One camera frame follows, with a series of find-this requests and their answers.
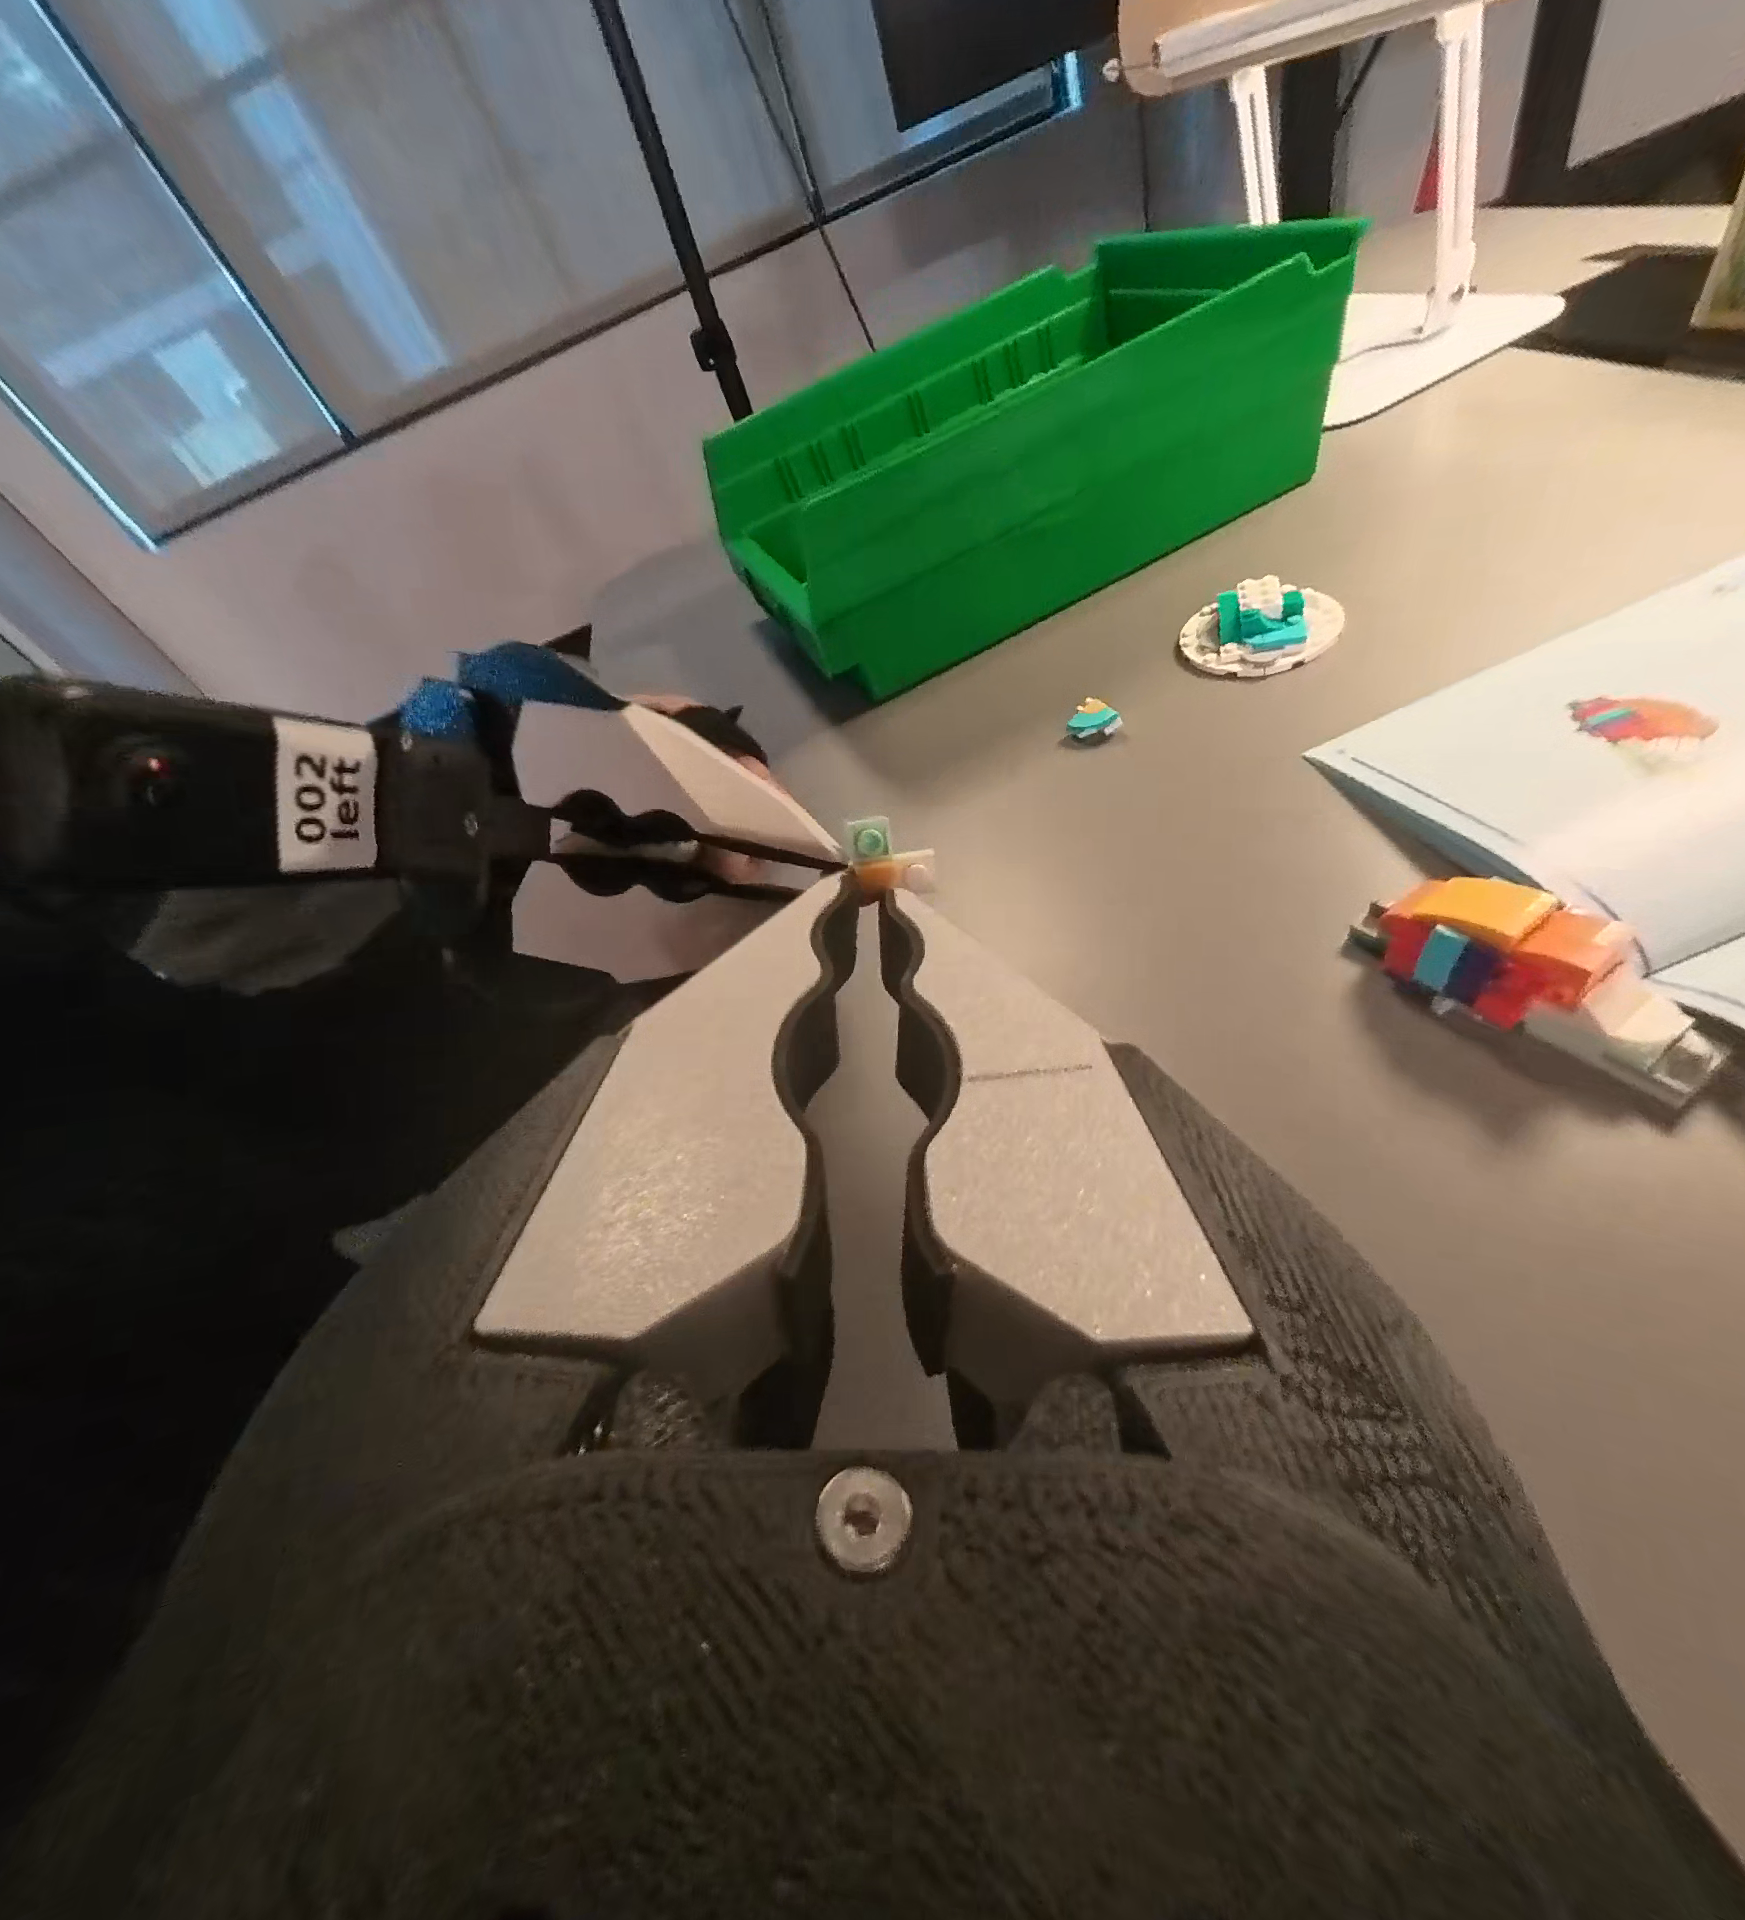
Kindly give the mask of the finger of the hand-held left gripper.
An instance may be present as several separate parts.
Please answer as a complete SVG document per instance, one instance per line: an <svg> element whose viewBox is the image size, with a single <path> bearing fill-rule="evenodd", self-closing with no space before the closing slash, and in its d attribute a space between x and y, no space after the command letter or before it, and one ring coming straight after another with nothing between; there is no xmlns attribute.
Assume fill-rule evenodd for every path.
<svg viewBox="0 0 1745 1920"><path fill-rule="evenodd" d="M645 983L722 959L835 875L837 844L563 838L510 895L510 947L527 956Z"/></svg>
<svg viewBox="0 0 1745 1920"><path fill-rule="evenodd" d="M837 836L749 762L644 703L527 703L514 725L522 803L599 846L698 844L837 873Z"/></svg>

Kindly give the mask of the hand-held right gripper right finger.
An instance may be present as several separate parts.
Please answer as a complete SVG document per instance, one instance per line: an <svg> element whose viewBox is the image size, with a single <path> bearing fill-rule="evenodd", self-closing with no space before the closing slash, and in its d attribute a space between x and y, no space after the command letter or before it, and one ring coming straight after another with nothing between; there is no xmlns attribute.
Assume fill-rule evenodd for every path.
<svg viewBox="0 0 1745 1920"><path fill-rule="evenodd" d="M1255 1325L1099 1031L930 902L881 902L906 1163L901 1292L958 1444L1057 1378L1231 1358Z"/></svg>

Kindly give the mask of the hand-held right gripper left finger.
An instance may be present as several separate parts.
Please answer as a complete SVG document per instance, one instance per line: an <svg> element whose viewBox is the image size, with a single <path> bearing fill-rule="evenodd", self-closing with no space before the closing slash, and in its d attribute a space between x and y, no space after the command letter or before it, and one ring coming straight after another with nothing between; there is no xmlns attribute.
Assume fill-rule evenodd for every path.
<svg viewBox="0 0 1745 1920"><path fill-rule="evenodd" d="M472 1332L653 1372L739 1444L811 1444L835 1358L811 1102L837 1074L858 892L826 877L623 1033Z"/></svg>

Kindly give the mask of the small orange green lego assembly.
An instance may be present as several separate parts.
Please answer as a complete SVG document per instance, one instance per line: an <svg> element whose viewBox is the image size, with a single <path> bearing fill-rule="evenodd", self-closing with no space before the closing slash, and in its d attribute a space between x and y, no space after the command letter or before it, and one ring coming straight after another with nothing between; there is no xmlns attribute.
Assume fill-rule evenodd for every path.
<svg viewBox="0 0 1745 1920"><path fill-rule="evenodd" d="M930 899L939 886L939 863L930 849L901 846L901 836L882 813L848 819L840 833L850 892L863 904L894 895Z"/></svg>

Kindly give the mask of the colourful lego build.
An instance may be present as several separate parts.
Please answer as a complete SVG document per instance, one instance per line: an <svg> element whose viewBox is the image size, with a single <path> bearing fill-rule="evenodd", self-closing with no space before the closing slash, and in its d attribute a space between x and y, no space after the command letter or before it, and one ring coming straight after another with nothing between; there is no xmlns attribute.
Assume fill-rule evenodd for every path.
<svg viewBox="0 0 1745 1920"><path fill-rule="evenodd" d="M1668 1112L1728 1056L1653 984L1631 925L1497 877L1428 879L1366 909L1347 949L1432 1013L1549 1047Z"/></svg>

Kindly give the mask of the white round lego assembly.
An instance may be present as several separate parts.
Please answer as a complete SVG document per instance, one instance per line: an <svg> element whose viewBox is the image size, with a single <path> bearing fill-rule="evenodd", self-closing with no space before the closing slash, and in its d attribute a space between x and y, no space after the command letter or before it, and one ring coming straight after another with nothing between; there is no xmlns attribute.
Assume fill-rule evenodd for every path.
<svg viewBox="0 0 1745 1920"><path fill-rule="evenodd" d="M1258 574L1200 606L1180 630L1177 651L1206 677L1264 682L1328 654L1345 625L1345 606L1328 593Z"/></svg>

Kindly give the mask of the open lego instruction booklet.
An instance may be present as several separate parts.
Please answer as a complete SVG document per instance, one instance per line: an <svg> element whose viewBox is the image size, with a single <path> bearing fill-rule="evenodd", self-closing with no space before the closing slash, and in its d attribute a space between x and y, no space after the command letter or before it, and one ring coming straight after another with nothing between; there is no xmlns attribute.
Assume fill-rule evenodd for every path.
<svg viewBox="0 0 1745 1920"><path fill-rule="evenodd" d="M1629 925L1659 989L1745 1033L1745 557L1306 760L1457 871Z"/></svg>

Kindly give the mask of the person's left hand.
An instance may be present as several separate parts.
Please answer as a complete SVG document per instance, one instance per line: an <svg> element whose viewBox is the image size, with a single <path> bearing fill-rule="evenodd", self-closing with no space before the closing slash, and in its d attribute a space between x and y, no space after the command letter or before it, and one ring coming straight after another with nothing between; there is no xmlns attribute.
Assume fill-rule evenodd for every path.
<svg viewBox="0 0 1745 1920"><path fill-rule="evenodd" d="M613 719L615 756L653 768L645 780L707 794L745 780L778 786L742 707L717 707L683 694L636 694Z"/></svg>

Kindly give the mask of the green plastic bin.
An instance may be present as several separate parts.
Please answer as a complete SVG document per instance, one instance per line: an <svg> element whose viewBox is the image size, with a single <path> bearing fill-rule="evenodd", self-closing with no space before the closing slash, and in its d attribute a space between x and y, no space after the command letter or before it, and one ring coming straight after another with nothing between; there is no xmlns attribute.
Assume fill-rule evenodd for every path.
<svg viewBox="0 0 1745 1920"><path fill-rule="evenodd" d="M1304 486L1366 218L1129 230L716 433L716 535L881 703Z"/></svg>

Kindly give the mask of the black tripod pole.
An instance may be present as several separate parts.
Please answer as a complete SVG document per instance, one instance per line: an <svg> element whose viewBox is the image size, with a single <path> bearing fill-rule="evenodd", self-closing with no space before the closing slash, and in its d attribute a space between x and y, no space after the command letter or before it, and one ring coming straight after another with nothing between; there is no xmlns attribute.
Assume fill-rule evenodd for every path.
<svg viewBox="0 0 1745 1920"><path fill-rule="evenodd" d="M619 2L589 2L595 26L619 86L623 113L639 148L644 173L659 206L668 246L692 309L690 345L698 367L716 379L731 422L754 414L738 349L716 303L711 276L696 237L666 132L651 101L644 67Z"/></svg>

